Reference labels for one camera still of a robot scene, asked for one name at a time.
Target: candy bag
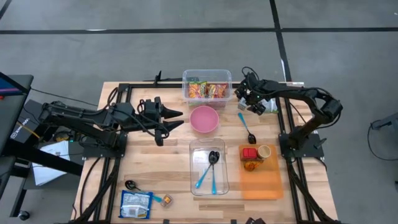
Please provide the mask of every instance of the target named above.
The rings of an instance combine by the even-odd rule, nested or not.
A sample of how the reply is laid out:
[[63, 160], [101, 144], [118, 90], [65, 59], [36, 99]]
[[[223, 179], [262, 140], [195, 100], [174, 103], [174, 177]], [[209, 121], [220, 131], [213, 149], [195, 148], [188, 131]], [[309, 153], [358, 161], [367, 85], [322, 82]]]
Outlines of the candy bag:
[[190, 82], [189, 98], [206, 98], [207, 82]]
[[207, 84], [207, 96], [206, 98], [215, 98], [216, 97], [216, 84]]
[[225, 84], [217, 84], [215, 98], [224, 98], [226, 87], [227, 87], [226, 83]]
[[153, 192], [122, 190], [119, 218], [149, 219], [153, 195]]

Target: wooden table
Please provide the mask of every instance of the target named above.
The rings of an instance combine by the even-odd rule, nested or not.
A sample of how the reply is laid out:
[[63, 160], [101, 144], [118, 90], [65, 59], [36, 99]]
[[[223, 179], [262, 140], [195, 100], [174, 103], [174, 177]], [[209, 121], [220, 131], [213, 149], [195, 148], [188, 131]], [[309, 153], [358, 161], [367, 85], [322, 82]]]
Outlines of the wooden table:
[[[118, 85], [118, 82], [104, 83], [98, 108], [102, 108], [106, 104], [106, 99], [111, 90]], [[238, 223], [244, 223], [249, 217], [262, 218], [266, 223], [295, 222], [286, 163], [280, 155], [277, 140], [280, 129], [276, 114], [258, 116], [252, 112], [243, 111], [250, 131], [257, 138], [257, 143], [277, 146], [284, 197], [280, 200], [242, 200], [239, 187], [238, 146], [247, 144], [248, 133], [237, 116], [237, 113], [240, 112], [237, 108], [237, 98], [234, 97], [227, 104], [225, 110], [220, 113], [220, 126], [214, 133], [198, 134], [190, 127], [190, 113], [187, 104], [182, 99], [180, 88], [133, 89], [131, 103], [135, 107], [140, 99], [153, 100], [155, 96], [160, 96], [166, 107], [183, 112], [182, 116], [170, 120], [182, 119], [185, 123], [170, 133], [169, 138], [165, 139], [163, 147], [156, 146], [154, 138], [146, 133], [141, 131], [129, 133], [126, 154], [121, 160], [111, 223], [134, 223], [138, 221], [131, 218], [118, 218], [121, 191], [126, 189], [124, 186], [126, 180], [136, 181], [140, 189], [153, 191], [161, 197], [164, 194], [170, 194], [174, 199], [173, 204], [166, 209], [162, 208], [159, 203], [153, 203], [150, 220], [139, 220], [139, 223], [162, 223], [163, 219], [169, 219], [171, 223], [230, 223], [231, 219], [237, 219]], [[281, 100], [281, 102], [285, 126], [289, 131], [284, 100]], [[291, 102], [305, 119], [311, 118], [311, 112], [304, 102], [295, 100]], [[303, 122], [297, 112], [292, 111], [295, 124], [302, 124]], [[208, 137], [221, 138], [225, 141], [229, 192], [220, 196], [197, 197], [190, 191], [188, 146], [190, 141], [194, 139]], [[75, 200], [75, 207], [78, 211], [81, 187], [88, 169], [94, 161], [95, 158], [91, 158], [84, 164]], [[101, 159], [97, 163], [88, 178], [83, 199], [84, 208], [90, 204], [98, 192], [103, 162], [104, 159]], [[303, 163], [310, 193], [326, 214], [337, 219], [325, 168], [312, 158], [303, 159]], [[112, 166], [113, 161], [110, 163], [109, 172]], [[298, 194], [303, 219], [306, 219], [304, 202], [299, 190]], [[105, 218], [107, 204], [108, 193], [104, 196], [100, 219]]]

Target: plastic storage bin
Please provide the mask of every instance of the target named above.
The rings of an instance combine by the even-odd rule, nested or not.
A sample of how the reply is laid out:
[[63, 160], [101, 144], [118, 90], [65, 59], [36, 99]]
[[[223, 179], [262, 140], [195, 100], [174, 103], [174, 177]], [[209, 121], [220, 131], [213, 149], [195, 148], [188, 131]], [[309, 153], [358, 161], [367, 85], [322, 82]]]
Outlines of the plastic storage bin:
[[[209, 84], [227, 83], [224, 98], [189, 98], [189, 82], [204, 82]], [[182, 95], [189, 106], [211, 106], [214, 109], [224, 108], [232, 98], [231, 72], [228, 70], [186, 70], [182, 74]]]
[[212, 195], [213, 169], [209, 168], [200, 188], [196, 184], [209, 167], [209, 153], [218, 151], [220, 158], [214, 165], [216, 195], [223, 195], [229, 191], [228, 175], [225, 161], [225, 143], [222, 139], [199, 139], [189, 144], [191, 168], [191, 192], [196, 196]]

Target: gray floor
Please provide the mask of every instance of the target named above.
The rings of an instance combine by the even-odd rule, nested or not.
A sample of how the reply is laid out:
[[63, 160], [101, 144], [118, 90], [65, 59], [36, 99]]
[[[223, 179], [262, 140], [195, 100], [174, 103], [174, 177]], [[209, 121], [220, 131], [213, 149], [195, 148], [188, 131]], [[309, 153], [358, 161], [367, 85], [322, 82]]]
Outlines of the gray floor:
[[[395, 0], [277, 0], [277, 8], [282, 27], [398, 27]], [[13, 0], [0, 20], [2, 30], [273, 25], [266, 0]], [[398, 32], [284, 34], [293, 80], [326, 88], [345, 107], [340, 122], [320, 134], [328, 138], [328, 176], [346, 223], [398, 220], [398, 162], [376, 159], [366, 142], [371, 121], [398, 112], [397, 39]], [[273, 33], [0, 35], [0, 49], [2, 72], [33, 74], [34, 88], [93, 103], [103, 82], [151, 79], [159, 70], [177, 78], [189, 68], [225, 68], [240, 81], [241, 67], [249, 65], [263, 78], [284, 80]], [[395, 135], [389, 128], [372, 132], [374, 150], [398, 157]], [[22, 223], [8, 218], [20, 181], [11, 179], [0, 200], [1, 223]], [[77, 185], [29, 191], [22, 208], [32, 217], [24, 223], [66, 222]]]

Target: orange cutting board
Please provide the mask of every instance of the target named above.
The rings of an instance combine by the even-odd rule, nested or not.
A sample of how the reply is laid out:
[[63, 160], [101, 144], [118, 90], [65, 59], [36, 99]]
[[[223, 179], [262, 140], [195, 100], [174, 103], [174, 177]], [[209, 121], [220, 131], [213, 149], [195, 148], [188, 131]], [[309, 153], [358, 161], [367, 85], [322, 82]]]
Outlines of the orange cutting board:
[[[241, 145], [239, 146], [239, 154], [245, 147], [258, 149], [260, 146], [254, 144]], [[271, 148], [271, 156], [253, 171], [245, 170], [244, 162], [241, 161], [239, 166], [240, 184], [245, 200], [276, 200], [284, 196], [276, 148], [274, 145], [268, 146]]]

